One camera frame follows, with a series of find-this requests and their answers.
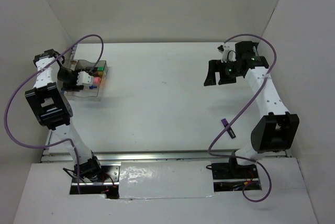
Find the yellow black highlighter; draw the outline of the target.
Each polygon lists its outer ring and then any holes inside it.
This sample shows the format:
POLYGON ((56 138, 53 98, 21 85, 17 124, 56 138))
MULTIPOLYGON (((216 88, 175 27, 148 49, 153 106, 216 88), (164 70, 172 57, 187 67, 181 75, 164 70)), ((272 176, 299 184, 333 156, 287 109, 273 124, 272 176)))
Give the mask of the yellow black highlighter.
POLYGON ((94 72, 94 68, 96 68, 96 66, 86 67, 85 70, 88 72, 94 72))

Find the pink glue bottle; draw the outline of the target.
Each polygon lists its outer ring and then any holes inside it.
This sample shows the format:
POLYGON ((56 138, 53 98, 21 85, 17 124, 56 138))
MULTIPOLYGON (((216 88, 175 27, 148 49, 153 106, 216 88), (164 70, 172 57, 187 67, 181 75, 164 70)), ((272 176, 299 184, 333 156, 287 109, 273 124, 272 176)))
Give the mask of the pink glue bottle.
POLYGON ((93 77, 93 85, 99 85, 102 79, 100 77, 93 77))

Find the green black highlighter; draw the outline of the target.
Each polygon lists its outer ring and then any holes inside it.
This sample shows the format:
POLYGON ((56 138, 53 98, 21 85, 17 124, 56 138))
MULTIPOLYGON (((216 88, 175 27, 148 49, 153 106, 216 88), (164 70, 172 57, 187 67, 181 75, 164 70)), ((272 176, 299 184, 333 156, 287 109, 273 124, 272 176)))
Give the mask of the green black highlighter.
POLYGON ((94 68, 94 72, 101 72, 104 71, 104 67, 96 67, 94 68))

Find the blue cap spray bottle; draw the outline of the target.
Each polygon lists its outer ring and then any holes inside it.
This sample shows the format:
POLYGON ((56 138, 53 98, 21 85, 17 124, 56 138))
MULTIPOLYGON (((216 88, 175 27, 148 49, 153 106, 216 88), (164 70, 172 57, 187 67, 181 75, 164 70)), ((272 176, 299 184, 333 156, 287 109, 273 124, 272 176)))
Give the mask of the blue cap spray bottle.
POLYGON ((95 90, 98 87, 96 85, 90 85, 90 86, 84 86, 83 90, 84 91, 89 91, 89 90, 95 90))

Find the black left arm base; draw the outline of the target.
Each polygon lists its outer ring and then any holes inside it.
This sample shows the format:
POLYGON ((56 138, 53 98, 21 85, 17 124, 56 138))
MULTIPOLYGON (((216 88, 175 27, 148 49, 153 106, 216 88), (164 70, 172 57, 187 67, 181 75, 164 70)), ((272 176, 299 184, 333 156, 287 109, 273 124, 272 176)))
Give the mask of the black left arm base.
POLYGON ((72 178, 72 181, 76 183, 79 181, 84 185, 88 185, 91 182, 93 184, 100 183, 103 186, 110 185, 116 188, 119 184, 120 166, 101 165, 96 156, 81 164, 79 169, 79 179, 77 179, 77 165, 74 165, 72 170, 63 168, 63 171, 72 178))

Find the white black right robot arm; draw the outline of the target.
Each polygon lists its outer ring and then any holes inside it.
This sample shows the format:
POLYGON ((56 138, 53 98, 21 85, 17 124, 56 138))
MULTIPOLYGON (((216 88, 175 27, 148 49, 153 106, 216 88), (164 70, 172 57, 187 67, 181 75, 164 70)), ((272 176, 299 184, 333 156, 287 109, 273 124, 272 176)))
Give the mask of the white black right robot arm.
POLYGON ((219 46, 222 58, 209 61, 204 82, 205 86, 233 84, 241 76, 256 95, 260 120, 251 131, 250 142, 229 159, 228 171, 234 178, 240 178, 247 166, 268 152, 290 149, 299 126, 299 117, 283 104, 268 72, 270 66, 264 56, 257 54, 257 47, 252 41, 238 42, 234 48, 219 46))

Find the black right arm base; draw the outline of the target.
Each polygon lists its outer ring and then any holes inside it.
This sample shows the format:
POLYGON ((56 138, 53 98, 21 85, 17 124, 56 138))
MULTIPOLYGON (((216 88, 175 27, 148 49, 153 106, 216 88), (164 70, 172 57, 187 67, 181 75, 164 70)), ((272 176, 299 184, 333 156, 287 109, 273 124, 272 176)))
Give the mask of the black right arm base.
POLYGON ((224 162, 214 162, 206 165, 206 169, 211 171, 214 180, 254 180, 259 178, 254 163, 249 165, 238 164, 238 161, 247 160, 236 158, 235 151, 229 154, 215 152, 211 156, 226 159, 224 162))

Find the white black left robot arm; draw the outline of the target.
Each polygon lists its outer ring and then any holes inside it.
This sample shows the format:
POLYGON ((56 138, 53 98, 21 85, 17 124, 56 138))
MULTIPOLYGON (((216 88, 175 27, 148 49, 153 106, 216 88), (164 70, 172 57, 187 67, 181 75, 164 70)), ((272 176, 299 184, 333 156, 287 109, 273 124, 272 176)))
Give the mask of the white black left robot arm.
POLYGON ((65 141, 64 145, 74 161, 74 175, 80 180, 86 178, 97 182, 103 177, 103 168, 75 129, 73 111, 63 92, 81 91, 100 78, 85 70, 64 67, 64 58, 54 62, 58 56, 59 53, 53 49, 35 56, 33 62, 39 73, 34 87, 25 92, 25 98, 40 125, 65 141))

